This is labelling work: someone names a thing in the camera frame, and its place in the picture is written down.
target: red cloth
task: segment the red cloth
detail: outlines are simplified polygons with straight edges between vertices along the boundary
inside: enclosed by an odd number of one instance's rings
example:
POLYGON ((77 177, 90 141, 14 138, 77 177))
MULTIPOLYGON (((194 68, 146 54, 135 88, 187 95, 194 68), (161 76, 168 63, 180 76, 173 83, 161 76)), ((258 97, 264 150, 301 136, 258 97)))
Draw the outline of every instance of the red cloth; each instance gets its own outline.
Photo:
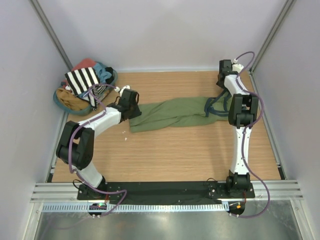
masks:
MULTIPOLYGON (((83 68, 92 68, 94 65, 96 65, 95 61, 93 61, 91 58, 85 58, 81 62, 79 62, 74 68, 72 68, 72 71, 83 68)), ((62 82, 65 83, 65 85, 62 86, 65 89, 68 85, 68 82, 66 79, 62 82)))

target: folded green garment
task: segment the folded green garment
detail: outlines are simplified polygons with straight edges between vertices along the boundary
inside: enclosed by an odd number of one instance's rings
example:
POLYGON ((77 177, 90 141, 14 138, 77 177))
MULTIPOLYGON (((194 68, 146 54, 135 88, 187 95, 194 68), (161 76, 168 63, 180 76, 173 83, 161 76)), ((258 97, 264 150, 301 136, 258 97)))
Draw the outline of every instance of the folded green garment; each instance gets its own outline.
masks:
POLYGON ((230 93, 223 91, 218 97, 180 97, 171 100, 140 104, 142 115, 132 118, 132 133, 163 129, 166 127, 190 127, 228 120, 231 104, 230 93))

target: pile of clothes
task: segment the pile of clothes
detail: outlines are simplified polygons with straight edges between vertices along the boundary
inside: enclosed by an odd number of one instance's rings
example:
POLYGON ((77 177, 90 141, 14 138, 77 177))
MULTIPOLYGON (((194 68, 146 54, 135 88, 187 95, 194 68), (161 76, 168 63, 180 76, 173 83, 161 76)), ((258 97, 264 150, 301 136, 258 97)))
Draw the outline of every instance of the pile of clothes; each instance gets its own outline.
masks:
POLYGON ((96 84, 115 85, 117 72, 112 67, 107 67, 101 62, 95 62, 85 58, 70 72, 65 74, 65 80, 61 82, 54 95, 55 103, 68 113, 86 115, 91 110, 97 110, 98 102, 89 94, 88 89, 92 87, 92 93, 98 99, 106 96, 109 87, 94 86, 96 84))

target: green cloth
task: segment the green cloth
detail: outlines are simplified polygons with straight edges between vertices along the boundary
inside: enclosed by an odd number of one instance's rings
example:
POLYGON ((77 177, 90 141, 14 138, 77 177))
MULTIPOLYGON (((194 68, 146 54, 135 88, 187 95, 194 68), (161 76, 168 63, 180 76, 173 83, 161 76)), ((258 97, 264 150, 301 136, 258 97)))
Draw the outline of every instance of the green cloth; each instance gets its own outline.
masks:
MULTIPOLYGON (((130 130, 132 133, 137 133, 166 127, 208 125, 216 121, 228 120, 227 116, 218 116, 212 113, 206 117, 205 105, 208 99, 208 97, 202 96, 180 97, 163 102, 140 104, 142 115, 129 120, 130 130)), ((224 100, 226 100, 226 107, 229 111, 232 98, 228 92, 223 93, 210 106, 213 106, 216 111, 224 111, 224 100)))

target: striped cloth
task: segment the striped cloth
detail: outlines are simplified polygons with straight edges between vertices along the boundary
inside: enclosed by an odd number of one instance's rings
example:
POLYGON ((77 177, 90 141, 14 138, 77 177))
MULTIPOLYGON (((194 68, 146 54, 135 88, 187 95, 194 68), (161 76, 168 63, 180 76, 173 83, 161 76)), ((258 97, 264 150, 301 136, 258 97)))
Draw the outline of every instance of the striped cloth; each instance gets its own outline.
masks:
MULTIPOLYGON (((79 96, 80 94, 87 92, 92 85, 100 83, 100 79, 92 67, 85 67, 70 71, 65 74, 65 77, 75 96, 79 96)), ((92 93, 95 97, 99 98, 105 89, 105 86, 94 86, 92 88, 92 93)), ((92 108, 97 110, 98 102, 91 94, 87 94, 82 97, 82 99, 88 101, 92 108)))

